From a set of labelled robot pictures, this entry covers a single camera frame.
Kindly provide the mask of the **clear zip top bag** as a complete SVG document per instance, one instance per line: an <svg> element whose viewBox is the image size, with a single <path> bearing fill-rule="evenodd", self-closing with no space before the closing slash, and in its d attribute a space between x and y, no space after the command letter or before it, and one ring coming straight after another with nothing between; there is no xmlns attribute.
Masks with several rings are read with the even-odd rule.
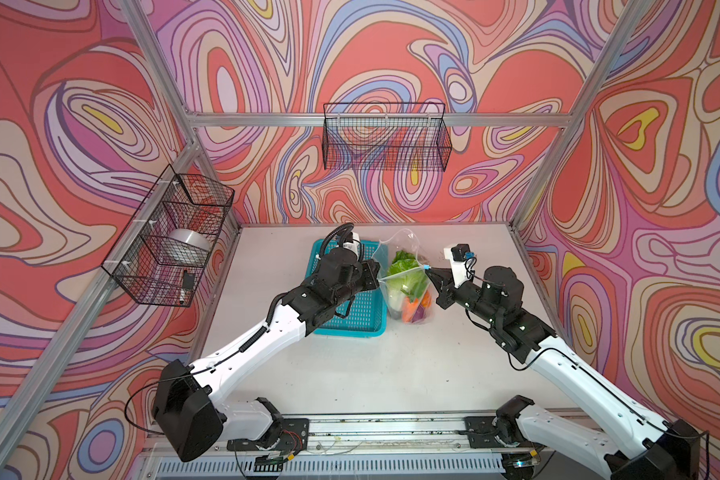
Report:
<svg viewBox="0 0 720 480"><path fill-rule="evenodd" d="M387 316L406 325L419 325L431 317L434 290L427 276L429 261L421 243L408 228L381 241L372 259L380 264L377 275Z"/></svg>

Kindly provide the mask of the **purple onion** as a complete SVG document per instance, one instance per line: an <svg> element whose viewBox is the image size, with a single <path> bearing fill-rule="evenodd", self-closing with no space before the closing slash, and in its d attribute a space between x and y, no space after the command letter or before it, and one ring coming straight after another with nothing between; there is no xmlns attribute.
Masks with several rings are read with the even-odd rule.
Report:
<svg viewBox="0 0 720 480"><path fill-rule="evenodd" d="M432 308L431 307L424 308L423 306L419 306L419 308L417 309L416 314L415 314L415 321L417 323L425 322L425 321L429 320L431 317L432 317Z"/></svg>

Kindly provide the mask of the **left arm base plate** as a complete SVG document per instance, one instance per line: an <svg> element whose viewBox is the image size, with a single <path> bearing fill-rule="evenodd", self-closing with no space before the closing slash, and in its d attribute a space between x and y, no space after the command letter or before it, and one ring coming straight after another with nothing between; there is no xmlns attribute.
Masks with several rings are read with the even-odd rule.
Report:
<svg viewBox="0 0 720 480"><path fill-rule="evenodd" d="M306 417L276 420L258 440L235 439L227 442L230 452L298 453L308 446L310 420Z"/></svg>

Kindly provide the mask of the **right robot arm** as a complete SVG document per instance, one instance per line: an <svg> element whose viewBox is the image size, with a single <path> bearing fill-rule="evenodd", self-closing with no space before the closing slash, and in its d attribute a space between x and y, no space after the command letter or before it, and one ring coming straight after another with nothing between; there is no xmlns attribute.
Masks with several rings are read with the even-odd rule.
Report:
<svg viewBox="0 0 720 480"><path fill-rule="evenodd" d="M608 381L555 330L523 306L524 285L509 267L485 270L479 284L456 266L425 270L442 309L461 307L490 334L517 372L554 384L597 427L589 429L517 395L497 411L486 433L495 442L550 447L604 479L697 479L707 437L688 422L669 421Z"/></svg>

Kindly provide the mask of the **orange carrot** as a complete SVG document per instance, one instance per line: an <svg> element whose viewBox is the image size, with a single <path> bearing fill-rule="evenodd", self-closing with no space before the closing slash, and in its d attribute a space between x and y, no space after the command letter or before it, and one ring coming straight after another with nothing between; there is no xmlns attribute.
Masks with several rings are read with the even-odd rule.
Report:
<svg viewBox="0 0 720 480"><path fill-rule="evenodd" d="M411 300L408 297L403 299L401 319L404 323L415 323L420 320L419 315L420 300Z"/></svg>

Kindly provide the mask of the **green lettuce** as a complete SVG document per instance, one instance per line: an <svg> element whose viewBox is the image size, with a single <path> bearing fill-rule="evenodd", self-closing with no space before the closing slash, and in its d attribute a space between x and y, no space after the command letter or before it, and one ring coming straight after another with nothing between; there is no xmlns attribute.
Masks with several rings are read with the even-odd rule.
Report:
<svg viewBox="0 0 720 480"><path fill-rule="evenodd" d="M415 300L424 295L429 280L415 254L398 250L384 282L390 298L408 297Z"/></svg>

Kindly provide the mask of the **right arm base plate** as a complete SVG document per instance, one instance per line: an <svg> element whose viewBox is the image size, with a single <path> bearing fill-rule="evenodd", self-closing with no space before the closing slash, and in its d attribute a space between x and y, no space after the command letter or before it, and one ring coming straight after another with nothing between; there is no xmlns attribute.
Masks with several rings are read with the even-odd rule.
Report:
<svg viewBox="0 0 720 480"><path fill-rule="evenodd" d="M513 420L496 416L467 416L462 434L470 447L478 448L533 448L544 449L543 444L528 440Z"/></svg>

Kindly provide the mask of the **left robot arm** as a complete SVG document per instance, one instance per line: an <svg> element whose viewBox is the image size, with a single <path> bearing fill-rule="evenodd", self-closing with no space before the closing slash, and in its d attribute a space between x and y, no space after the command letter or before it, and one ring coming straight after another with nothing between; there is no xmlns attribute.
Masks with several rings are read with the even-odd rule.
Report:
<svg viewBox="0 0 720 480"><path fill-rule="evenodd" d="M169 363L151 414L178 458L193 461L223 439L273 443L282 430L274 406L263 397L232 402L231 393L278 352L333 319L340 306L376 290L379 271L376 260L336 247L321 254L301 284L277 295L266 317L245 334L188 365Z"/></svg>

